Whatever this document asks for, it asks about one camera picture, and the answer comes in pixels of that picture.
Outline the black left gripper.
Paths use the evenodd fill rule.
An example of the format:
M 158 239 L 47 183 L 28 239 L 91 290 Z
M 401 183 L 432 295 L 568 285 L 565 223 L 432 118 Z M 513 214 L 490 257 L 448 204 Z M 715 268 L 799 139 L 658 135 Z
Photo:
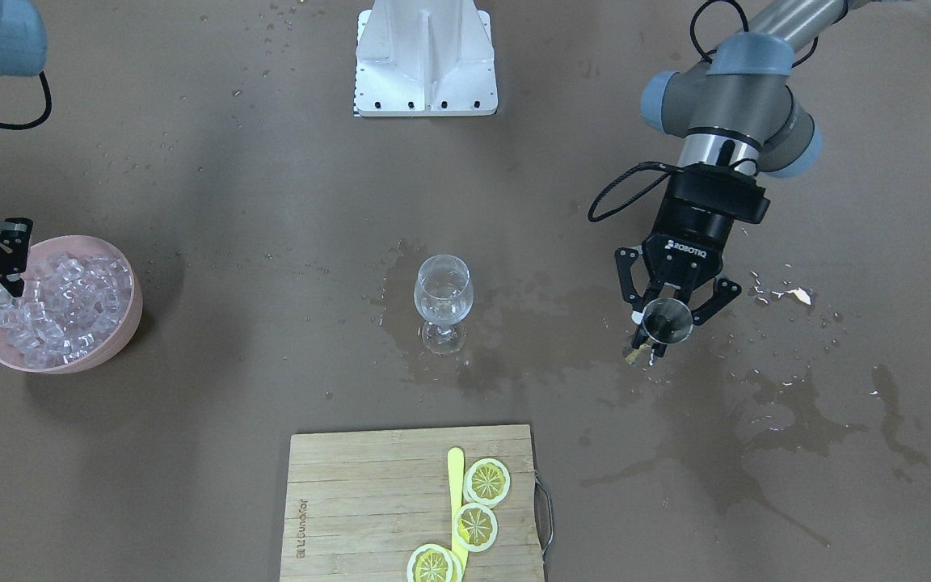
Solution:
M 634 283 L 634 266 L 643 256 L 649 288 L 661 293 L 676 288 L 686 302 L 694 291 L 712 283 L 712 295 L 691 310 L 693 325 L 701 327 L 742 293 L 742 286 L 722 271 L 722 255 L 735 221 L 760 224 L 769 208 L 765 189 L 753 177 L 732 169 L 694 163 L 668 180 L 650 235 L 641 247 L 614 251 L 621 298 L 631 308 L 635 325 L 630 346 L 653 348 L 643 327 L 647 300 Z

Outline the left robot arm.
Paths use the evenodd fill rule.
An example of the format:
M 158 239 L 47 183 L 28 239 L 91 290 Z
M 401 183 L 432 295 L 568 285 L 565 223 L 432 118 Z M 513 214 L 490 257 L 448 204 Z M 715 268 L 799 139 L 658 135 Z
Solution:
M 775 1 L 740 19 L 740 30 L 688 71 L 662 71 L 642 93 L 642 118 L 680 137 L 676 163 L 642 162 L 625 172 L 658 173 L 665 194 L 651 232 L 616 250 L 621 295 L 635 334 L 628 360 L 662 357 L 740 295 L 722 276 L 735 222 L 756 225 L 769 208 L 757 177 L 808 170 L 823 134 L 790 89 L 799 49 L 858 10 L 860 1 Z

